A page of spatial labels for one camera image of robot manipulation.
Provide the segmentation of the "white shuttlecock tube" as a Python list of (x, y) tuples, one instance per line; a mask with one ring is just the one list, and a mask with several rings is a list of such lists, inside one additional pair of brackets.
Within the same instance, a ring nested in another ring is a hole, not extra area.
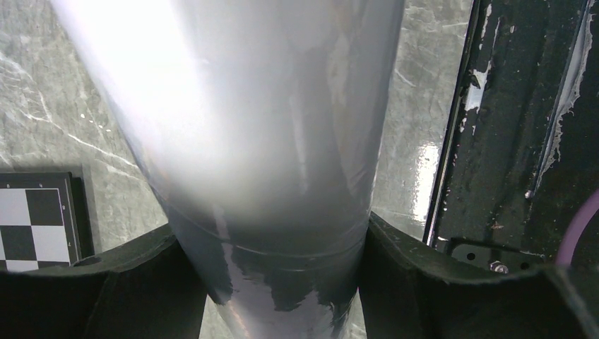
[(402, 1), (53, 1), (236, 338), (341, 338)]

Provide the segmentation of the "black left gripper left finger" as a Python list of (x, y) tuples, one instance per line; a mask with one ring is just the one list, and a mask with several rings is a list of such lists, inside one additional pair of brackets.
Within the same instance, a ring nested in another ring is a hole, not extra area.
[(2, 338), (197, 338), (206, 289), (168, 225), (79, 261), (1, 273)]

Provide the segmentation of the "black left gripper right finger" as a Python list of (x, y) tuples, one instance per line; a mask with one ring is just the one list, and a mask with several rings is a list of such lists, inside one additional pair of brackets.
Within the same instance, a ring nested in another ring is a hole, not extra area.
[(597, 338), (598, 272), (493, 273), (369, 218), (358, 273), (369, 338)]

